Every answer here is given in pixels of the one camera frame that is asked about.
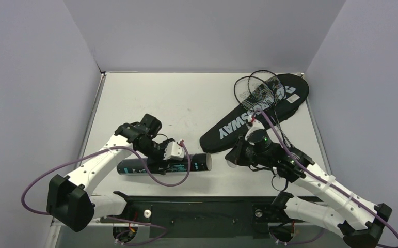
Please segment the translucent tube lid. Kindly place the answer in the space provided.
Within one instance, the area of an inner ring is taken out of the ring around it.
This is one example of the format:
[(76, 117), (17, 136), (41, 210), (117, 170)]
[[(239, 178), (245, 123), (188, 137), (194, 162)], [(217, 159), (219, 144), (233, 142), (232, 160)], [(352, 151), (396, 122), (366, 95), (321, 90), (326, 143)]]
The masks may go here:
[(225, 157), (225, 161), (230, 168), (238, 167), (237, 159), (234, 157)]

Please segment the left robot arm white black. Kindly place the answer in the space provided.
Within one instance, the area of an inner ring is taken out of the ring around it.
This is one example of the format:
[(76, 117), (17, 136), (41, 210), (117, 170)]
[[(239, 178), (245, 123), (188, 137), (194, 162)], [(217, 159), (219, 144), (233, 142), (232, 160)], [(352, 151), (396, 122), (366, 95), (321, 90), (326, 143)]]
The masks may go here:
[(140, 122), (120, 125), (105, 145), (84, 158), (80, 167), (65, 176), (56, 175), (49, 183), (46, 211), (75, 232), (83, 230), (93, 219), (114, 215), (128, 222), (134, 208), (127, 204), (126, 195), (113, 192), (93, 195), (100, 182), (124, 159), (134, 154), (149, 171), (143, 156), (158, 162), (182, 160), (183, 142), (168, 139), (157, 143), (154, 138), (162, 123), (150, 114)]

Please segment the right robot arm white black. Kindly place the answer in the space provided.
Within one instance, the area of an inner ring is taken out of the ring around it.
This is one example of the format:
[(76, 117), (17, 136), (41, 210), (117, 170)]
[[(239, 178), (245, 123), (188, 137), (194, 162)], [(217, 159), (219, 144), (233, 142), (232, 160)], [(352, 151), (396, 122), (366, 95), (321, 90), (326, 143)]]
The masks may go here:
[(392, 209), (386, 204), (364, 200), (346, 189), (299, 149), (283, 148), (272, 142), (265, 130), (239, 137), (225, 160), (232, 167), (270, 171), (324, 202), (318, 205), (282, 190), (271, 204), (275, 220), (311, 223), (335, 233), (349, 247), (379, 246)]

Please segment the black shuttlecock tube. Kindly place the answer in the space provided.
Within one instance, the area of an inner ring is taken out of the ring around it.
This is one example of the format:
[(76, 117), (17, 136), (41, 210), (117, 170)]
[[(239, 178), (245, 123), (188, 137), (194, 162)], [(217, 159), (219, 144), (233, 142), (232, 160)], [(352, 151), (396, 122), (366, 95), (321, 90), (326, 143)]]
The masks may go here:
[[(209, 153), (196, 153), (190, 155), (191, 172), (207, 172), (212, 170), (212, 157)], [(156, 161), (148, 158), (142, 159), (148, 166), (152, 174), (165, 175), (166, 173), (183, 173), (187, 172), (188, 160), (166, 160)], [(146, 174), (146, 170), (140, 159), (124, 159), (116, 167), (117, 173), (120, 175), (127, 174)]]

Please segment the black racket bag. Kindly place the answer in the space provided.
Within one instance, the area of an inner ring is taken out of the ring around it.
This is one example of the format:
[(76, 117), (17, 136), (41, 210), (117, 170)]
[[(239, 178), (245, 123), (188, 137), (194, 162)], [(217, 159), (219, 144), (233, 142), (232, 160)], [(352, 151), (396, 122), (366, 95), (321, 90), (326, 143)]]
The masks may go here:
[(308, 94), (308, 83), (294, 74), (258, 70), (243, 76), (233, 86), (237, 107), (200, 137), (200, 147), (207, 153), (231, 149), (240, 136), (246, 135), (253, 119), (266, 130), (270, 128), (258, 109), (277, 125), (292, 117)]

